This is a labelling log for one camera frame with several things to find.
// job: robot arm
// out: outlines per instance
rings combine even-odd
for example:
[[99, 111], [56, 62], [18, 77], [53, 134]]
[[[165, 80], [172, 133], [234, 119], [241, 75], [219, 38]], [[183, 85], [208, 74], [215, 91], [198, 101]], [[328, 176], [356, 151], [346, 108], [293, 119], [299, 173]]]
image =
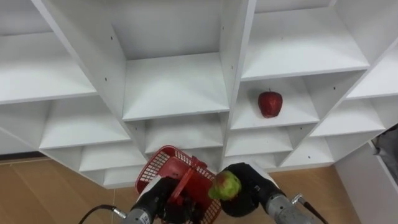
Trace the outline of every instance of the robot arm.
[[328, 222], [308, 203], [302, 195], [290, 201], [274, 180], [262, 169], [252, 164], [233, 164], [225, 170], [231, 171], [241, 181], [242, 188], [256, 197], [264, 211], [271, 216], [276, 224], [315, 224], [313, 217], [305, 215], [295, 204], [301, 203], [324, 224]]

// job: green apple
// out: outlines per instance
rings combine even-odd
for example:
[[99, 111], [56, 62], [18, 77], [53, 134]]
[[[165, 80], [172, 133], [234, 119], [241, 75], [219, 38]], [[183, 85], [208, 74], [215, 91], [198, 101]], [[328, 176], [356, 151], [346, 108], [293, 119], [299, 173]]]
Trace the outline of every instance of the green apple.
[[216, 175], [208, 195], [211, 199], [231, 200], [242, 189], [241, 181], [230, 171]]

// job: wooden floor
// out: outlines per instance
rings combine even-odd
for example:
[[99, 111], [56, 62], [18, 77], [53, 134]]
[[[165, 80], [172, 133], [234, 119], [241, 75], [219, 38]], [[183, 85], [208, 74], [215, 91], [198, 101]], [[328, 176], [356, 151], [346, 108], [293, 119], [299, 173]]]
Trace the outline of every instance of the wooden floor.
[[[331, 224], [357, 224], [358, 217], [334, 167], [271, 175], [289, 196], [303, 193]], [[0, 224], [74, 224], [92, 207], [113, 204], [128, 211], [137, 198], [133, 188], [106, 190], [49, 159], [0, 164]], [[98, 211], [89, 223], [119, 223]], [[261, 209], [244, 218], [221, 214], [217, 224], [274, 223]]]

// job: shelf compartment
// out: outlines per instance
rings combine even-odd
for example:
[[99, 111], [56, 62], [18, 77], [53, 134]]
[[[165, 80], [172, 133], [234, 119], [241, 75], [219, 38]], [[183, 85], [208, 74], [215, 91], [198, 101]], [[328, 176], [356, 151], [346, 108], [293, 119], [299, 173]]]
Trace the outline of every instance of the shelf compartment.
[[50, 26], [29, 0], [1, 1], [0, 15], [0, 37], [51, 32]]
[[191, 157], [195, 156], [200, 161], [207, 164], [207, 169], [212, 171], [212, 173], [216, 174], [218, 172], [223, 153], [222, 147], [190, 149], [183, 150], [183, 152]]
[[106, 169], [103, 185], [107, 189], [132, 187], [144, 166], [131, 166]]
[[261, 169], [276, 168], [289, 155], [289, 152], [275, 152], [268, 154], [258, 154], [249, 156], [229, 156], [225, 157], [223, 161], [223, 169], [231, 164], [245, 162], [254, 162]]
[[225, 155], [242, 156], [292, 150], [286, 128], [268, 128], [231, 132]]
[[220, 118], [217, 114], [198, 114], [146, 121], [146, 153], [164, 145], [179, 149], [223, 146]]
[[61, 163], [67, 168], [78, 172], [81, 161], [81, 150], [83, 147], [66, 147], [63, 149], [39, 149], [42, 154]]
[[[275, 91], [283, 97], [282, 109], [275, 118], [264, 118], [258, 106], [258, 96]], [[231, 129], [251, 129], [319, 121], [312, 99], [302, 77], [274, 78], [244, 82], [239, 89]]]
[[125, 121], [228, 110], [219, 53], [127, 64]]
[[398, 47], [387, 54], [358, 86], [348, 99], [398, 95]]
[[22, 143], [17, 138], [14, 138], [8, 133], [3, 132], [1, 128], [0, 128], [0, 142], [1, 142], [0, 155], [34, 151], [33, 148]]
[[130, 137], [98, 96], [55, 100], [40, 149], [128, 141]]
[[243, 80], [369, 67], [332, 7], [255, 14]]
[[382, 131], [372, 131], [369, 133], [328, 136], [325, 137], [325, 139], [329, 145], [334, 161], [337, 162], [381, 133]]
[[81, 152], [79, 171], [143, 166], [147, 160], [132, 142], [86, 146]]
[[342, 102], [311, 133], [311, 137], [381, 131], [385, 127], [369, 100]]
[[304, 140], [300, 147], [293, 151], [280, 166], [332, 164], [333, 162], [333, 156], [325, 138], [310, 138]]
[[0, 104], [97, 95], [52, 33], [0, 37]]
[[318, 7], [328, 7], [329, 4], [330, 0], [258, 0], [256, 3], [256, 13], [314, 9]]

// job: black cable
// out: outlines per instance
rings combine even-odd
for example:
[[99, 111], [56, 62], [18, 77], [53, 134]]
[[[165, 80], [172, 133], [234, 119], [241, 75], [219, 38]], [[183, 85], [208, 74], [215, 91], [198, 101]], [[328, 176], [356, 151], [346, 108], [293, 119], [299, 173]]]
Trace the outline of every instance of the black cable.
[[98, 205], [92, 208], [90, 211], [88, 211], [86, 215], [80, 220], [79, 224], [83, 224], [83, 222], [87, 219], [87, 217], [89, 217], [93, 212], [97, 211], [98, 209], [106, 209], [113, 212], [116, 209], [116, 207], [112, 205]]

